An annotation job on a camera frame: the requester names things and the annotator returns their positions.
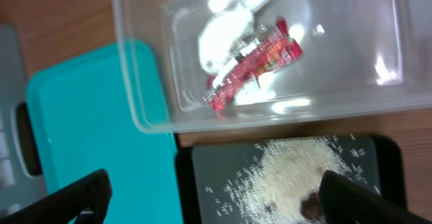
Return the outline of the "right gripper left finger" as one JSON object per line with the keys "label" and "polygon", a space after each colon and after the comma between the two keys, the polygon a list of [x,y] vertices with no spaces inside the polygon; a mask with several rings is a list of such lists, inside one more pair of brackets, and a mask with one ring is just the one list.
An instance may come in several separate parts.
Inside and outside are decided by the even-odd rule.
{"label": "right gripper left finger", "polygon": [[104,169],[75,181],[55,193],[1,219],[1,224],[96,223],[102,224],[113,195]]}

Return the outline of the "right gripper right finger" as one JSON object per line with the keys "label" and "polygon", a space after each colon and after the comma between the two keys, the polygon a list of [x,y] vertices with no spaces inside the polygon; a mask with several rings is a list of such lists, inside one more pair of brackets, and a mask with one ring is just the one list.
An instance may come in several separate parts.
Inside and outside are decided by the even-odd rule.
{"label": "right gripper right finger", "polygon": [[334,171],[324,173],[319,200],[328,224],[431,224]]}

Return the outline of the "brown food scrap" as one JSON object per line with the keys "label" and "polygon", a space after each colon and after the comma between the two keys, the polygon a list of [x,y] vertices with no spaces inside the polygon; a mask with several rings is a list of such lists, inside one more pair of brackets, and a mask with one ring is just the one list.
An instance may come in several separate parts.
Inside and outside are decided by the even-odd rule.
{"label": "brown food scrap", "polygon": [[300,213],[309,221],[323,221],[325,219],[317,192],[311,192],[301,201]]}

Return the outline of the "rice pile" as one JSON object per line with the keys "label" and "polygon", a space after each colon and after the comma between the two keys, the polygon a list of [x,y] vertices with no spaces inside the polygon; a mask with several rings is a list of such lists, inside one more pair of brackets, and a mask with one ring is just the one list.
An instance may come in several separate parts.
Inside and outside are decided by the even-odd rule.
{"label": "rice pile", "polygon": [[203,223],[324,223],[300,205],[325,171],[381,193],[375,145],[352,134],[204,146],[193,160]]}

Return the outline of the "red snack wrapper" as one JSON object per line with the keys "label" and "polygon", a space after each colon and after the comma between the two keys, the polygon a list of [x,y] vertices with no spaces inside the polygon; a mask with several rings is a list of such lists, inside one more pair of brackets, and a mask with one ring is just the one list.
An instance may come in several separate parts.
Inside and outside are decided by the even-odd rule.
{"label": "red snack wrapper", "polygon": [[217,113],[243,86],[299,60],[303,50],[284,17],[257,26],[256,16],[274,0],[239,0],[218,11],[198,35],[198,58],[209,75],[203,97]]}

